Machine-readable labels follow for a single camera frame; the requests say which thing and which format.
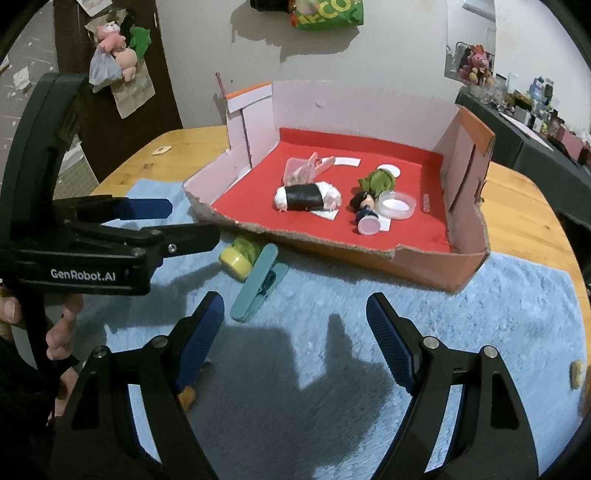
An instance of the plastic container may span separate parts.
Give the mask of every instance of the plastic container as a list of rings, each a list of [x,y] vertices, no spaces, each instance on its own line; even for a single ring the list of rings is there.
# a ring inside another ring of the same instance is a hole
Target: plastic container
[[[379,196],[377,211],[392,220],[404,220],[412,217],[417,201],[410,195],[389,190]]]
[[[285,164],[283,173],[283,185],[303,185],[314,183],[316,178],[316,167],[314,162],[303,158],[290,158]]]
[[[368,215],[363,217],[357,224],[357,231],[361,235],[375,235],[379,232],[380,223],[378,217]]]

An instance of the round plastic container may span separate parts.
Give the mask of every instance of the round plastic container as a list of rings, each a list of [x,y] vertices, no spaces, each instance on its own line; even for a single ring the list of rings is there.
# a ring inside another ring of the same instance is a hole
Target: round plastic container
[[[361,235],[375,235],[379,232],[379,228],[379,219],[372,215],[363,217],[357,224],[357,231],[361,233]]]
[[[416,207],[417,201],[410,195],[389,190],[379,196],[377,211],[392,220],[404,220],[413,215]]]

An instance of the red felt lining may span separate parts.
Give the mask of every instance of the red felt lining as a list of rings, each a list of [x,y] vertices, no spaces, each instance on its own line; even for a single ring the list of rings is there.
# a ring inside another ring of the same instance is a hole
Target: red felt lining
[[[257,223],[270,230],[306,233],[324,240],[360,247],[388,250],[407,245],[423,251],[452,251],[447,239],[443,188],[439,172],[443,156],[407,145],[348,135],[280,129],[280,142],[246,177],[213,204],[221,214],[240,222]],[[333,221],[309,212],[278,212],[273,204],[282,186],[285,163],[291,157],[355,157],[359,167],[333,166],[316,178],[339,189],[343,205]],[[358,178],[379,165],[400,168],[396,191],[412,195],[417,208],[406,220],[392,220],[389,232],[363,236],[352,223],[355,219],[349,201],[359,191]]]

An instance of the teal clothespin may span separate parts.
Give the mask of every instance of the teal clothespin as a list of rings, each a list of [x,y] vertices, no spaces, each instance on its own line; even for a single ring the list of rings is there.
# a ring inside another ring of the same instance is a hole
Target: teal clothespin
[[[279,250],[275,244],[267,244],[252,267],[252,271],[238,294],[230,316],[237,322],[246,323],[261,307],[265,298],[275,290],[285,277],[288,267],[275,263]]]

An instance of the human hand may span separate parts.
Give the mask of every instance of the human hand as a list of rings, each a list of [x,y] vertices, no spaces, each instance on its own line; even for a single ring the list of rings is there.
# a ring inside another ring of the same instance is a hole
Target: human hand
[[[47,332],[47,356],[51,360],[62,360],[71,353],[71,342],[76,317],[83,307],[82,295],[67,296],[64,301],[61,319]],[[18,300],[11,296],[5,288],[0,288],[0,336],[8,342],[13,342],[11,325],[22,321],[22,310]],[[74,389],[78,374],[69,368],[60,377],[60,391],[56,398],[55,416],[60,417],[66,408],[66,403]]]

